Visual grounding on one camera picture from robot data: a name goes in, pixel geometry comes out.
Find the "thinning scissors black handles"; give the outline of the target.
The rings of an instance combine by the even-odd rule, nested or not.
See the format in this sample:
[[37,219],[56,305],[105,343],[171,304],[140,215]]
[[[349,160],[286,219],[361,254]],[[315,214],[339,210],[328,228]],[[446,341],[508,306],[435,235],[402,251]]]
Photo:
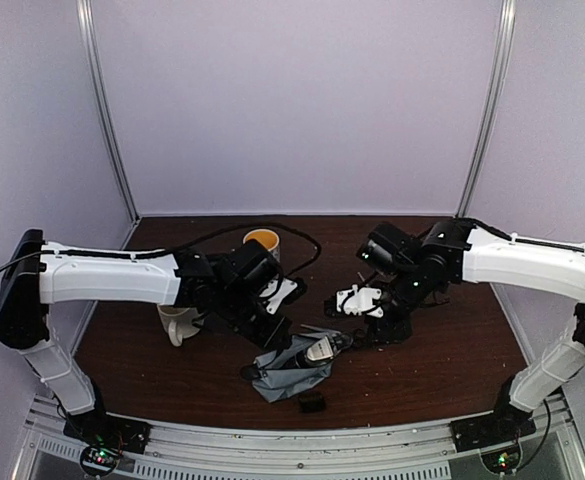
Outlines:
[[312,333],[327,334],[331,338],[330,340],[331,344],[337,350],[348,349],[358,350],[366,348],[370,344],[367,337],[367,333],[360,328],[355,329],[352,332],[344,332],[340,330],[322,328],[306,324],[302,324],[302,328]]

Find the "black hair clipper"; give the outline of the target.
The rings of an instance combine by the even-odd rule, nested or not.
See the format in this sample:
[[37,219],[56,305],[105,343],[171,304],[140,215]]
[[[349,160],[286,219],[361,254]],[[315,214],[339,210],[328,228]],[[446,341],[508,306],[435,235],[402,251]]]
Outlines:
[[327,365],[341,352],[351,348],[352,345],[353,337],[347,333],[324,336],[296,353],[291,365],[294,368],[314,368]]

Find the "grey zippered pouch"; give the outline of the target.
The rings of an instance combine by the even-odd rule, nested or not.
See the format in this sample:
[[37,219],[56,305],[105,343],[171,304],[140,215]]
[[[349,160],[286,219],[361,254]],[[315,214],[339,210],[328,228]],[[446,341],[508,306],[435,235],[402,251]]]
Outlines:
[[308,347],[315,340],[327,334],[295,334],[286,349],[279,349],[256,357],[252,364],[241,368],[240,376],[250,382],[253,388],[268,403],[286,400],[316,387],[331,376],[336,358],[327,365],[314,368],[294,368],[294,355]]

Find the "black clipper guard attachment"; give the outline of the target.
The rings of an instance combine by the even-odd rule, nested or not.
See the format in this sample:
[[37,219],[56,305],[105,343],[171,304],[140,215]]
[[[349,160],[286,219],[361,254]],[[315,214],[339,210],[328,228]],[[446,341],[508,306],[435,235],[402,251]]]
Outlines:
[[306,392],[298,396],[298,404],[301,413],[311,414],[322,412],[326,409],[326,400],[320,392]]

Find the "silver scissors black handles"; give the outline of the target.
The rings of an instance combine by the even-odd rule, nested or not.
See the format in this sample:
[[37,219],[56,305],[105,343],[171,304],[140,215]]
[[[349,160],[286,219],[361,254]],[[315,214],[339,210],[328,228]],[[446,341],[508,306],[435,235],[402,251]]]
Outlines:
[[359,277],[358,287],[363,288],[363,287],[367,286],[376,277],[376,273],[373,272],[367,276],[364,276],[363,274],[358,273],[358,277]]

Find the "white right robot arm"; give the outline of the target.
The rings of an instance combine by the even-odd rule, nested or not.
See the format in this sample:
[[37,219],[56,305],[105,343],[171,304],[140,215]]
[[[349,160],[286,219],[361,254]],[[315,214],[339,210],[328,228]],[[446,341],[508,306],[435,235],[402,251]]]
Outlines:
[[485,410],[488,373],[518,345],[534,358],[497,376],[497,417],[523,421],[560,387],[585,416],[585,243],[452,218],[418,236],[382,222],[356,255],[375,274],[354,302],[369,341],[416,341],[405,390],[385,394],[393,422]]

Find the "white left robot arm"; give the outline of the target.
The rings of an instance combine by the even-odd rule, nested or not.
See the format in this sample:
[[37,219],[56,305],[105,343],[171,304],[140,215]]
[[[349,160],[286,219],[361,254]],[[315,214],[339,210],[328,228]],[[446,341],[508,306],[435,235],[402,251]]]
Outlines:
[[289,328],[279,308],[300,285],[255,240],[221,254],[192,245],[118,251],[53,242],[39,229],[23,233],[0,273],[0,343],[21,354],[71,415],[99,408],[73,351],[97,304],[193,308],[221,317],[261,349],[276,349]]

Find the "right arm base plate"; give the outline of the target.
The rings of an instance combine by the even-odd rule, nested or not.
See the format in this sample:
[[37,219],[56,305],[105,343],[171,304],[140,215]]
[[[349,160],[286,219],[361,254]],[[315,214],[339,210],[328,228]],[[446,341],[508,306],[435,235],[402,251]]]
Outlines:
[[533,420],[519,426],[499,422],[493,414],[455,420],[450,423],[457,453],[476,451],[482,465],[492,474],[514,474],[523,463],[520,440],[536,432]]

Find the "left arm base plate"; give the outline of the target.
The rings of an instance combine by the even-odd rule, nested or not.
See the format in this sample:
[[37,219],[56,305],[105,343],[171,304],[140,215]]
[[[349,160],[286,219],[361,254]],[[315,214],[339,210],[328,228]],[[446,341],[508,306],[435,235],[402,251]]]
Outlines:
[[82,441],[79,466],[90,477],[103,478],[113,473],[126,453],[143,454],[149,441],[151,426],[147,422],[101,415],[92,411],[65,416],[63,433]]

